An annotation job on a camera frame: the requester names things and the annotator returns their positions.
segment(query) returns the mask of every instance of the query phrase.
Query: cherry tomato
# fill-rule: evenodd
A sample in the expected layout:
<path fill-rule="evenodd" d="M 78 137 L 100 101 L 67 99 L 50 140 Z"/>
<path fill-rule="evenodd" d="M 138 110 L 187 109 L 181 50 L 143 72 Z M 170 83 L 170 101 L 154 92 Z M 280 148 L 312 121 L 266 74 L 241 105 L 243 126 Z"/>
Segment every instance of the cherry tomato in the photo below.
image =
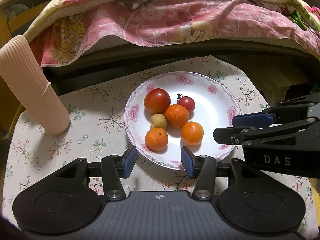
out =
<path fill-rule="evenodd" d="M 192 112 L 196 107 L 196 103 L 193 101 L 191 97 L 184 97 L 183 95 L 180 95 L 180 94 L 178 94 L 177 104 L 184 106 L 189 113 Z"/>
<path fill-rule="evenodd" d="M 144 107 L 152 114 L 163 114 L 170 104 L 168 92 L 161 88 L 151 90 L 144 98 Z"/>

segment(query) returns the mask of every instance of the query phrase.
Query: ribbed pink cup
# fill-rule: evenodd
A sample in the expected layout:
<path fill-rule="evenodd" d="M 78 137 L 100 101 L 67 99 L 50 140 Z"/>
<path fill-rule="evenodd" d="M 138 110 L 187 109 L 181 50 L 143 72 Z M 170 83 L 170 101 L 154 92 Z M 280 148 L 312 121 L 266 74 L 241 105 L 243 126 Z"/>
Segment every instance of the ribbed pink cup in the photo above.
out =
<path fill-rule="evenodd" d="M 42 73 L 25 37 L 12 38 L 0 49 L 0 75 L 48 134 L 62 133 L 69 113 Z"/>

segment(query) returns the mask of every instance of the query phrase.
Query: tangerine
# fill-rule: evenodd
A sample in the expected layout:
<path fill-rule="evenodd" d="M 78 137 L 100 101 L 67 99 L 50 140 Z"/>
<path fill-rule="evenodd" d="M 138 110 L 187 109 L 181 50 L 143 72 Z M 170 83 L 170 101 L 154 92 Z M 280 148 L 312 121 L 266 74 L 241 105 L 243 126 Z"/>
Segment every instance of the tangerine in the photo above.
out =
<path fill-rule="evenodd" d="M 155 127 L 147 132 L 145 140 L 151 150 L 161 151 L 168 144 L 168 134 L 164 129 Z"/>
<path fill-rule="evenodd" d="M 182 128 L 189 120 L 188 110 L 181 105 L 171 105 L 164 113 L 168 122 L 176 129 Z"/>
<path fill-rule="evenodd" d="M 187 122 L 182 127 L 181 138 L 188 145 L 199 145 L 203 138 L 202 125 L 197 122 Z"/>

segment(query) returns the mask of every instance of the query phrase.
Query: table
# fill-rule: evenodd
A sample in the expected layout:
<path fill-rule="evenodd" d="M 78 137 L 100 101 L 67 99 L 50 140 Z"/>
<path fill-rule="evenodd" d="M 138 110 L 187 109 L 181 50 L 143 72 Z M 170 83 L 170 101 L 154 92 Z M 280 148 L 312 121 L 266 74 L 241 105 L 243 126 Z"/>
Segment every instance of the table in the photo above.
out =
<path fill-rule="evenodd" d="M 72 160 L 85 157 L 88 162 L 96 162 L 107 155 L 121 155 L 130 145 L 123 117 L 127 99 L 140 83 L 170 71 L 191 71 L 212 77 L 235 96 L 243 114 L 260 112 L 268 107 L 245 73 L 212 56 L 170 63 L 60 96 L 71 119 L 70 128 L 64 133 L 47 135 L 28 111 L 23 112 L 18 119 L 6 167 L 3 215 L 16 224 L 12 214 L 14 198 L 25 188 Z M 236 146 L 224 161 L 228 162 L 233 157 L 244 159 L 241 146 Z M 267 174 L 302 196 L 307 211 L 299 232 L 306 238 L 316 237 L 316 210 L 308 178 L 271 172 Z M 195 180 L 189 179 L 184 171 L 165 169 L 141 155 L 130 178 L 121 179 L 121 182 L 126 194 L 130 190 L 192 191 L 195 185 Z M 227 179 L 216 179 L 216 194 L 227 187 Z M 91 178 L 90 188 L 97 194 L 103 194 L 102 179 Z"/>

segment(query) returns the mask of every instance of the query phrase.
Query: small potato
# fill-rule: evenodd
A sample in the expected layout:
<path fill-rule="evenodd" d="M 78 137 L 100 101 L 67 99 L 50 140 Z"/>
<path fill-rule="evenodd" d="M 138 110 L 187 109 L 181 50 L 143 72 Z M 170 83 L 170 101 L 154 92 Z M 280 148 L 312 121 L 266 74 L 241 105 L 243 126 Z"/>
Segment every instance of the small potato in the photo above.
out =
<path fill-rule="evenodd" d="M 159 127 L 164 130 L 167 128 L 167 121 L 164 115 L 162 114 L 154 114 L 151 117 L 150 123 L 151 123 L 151 128 Z"/>

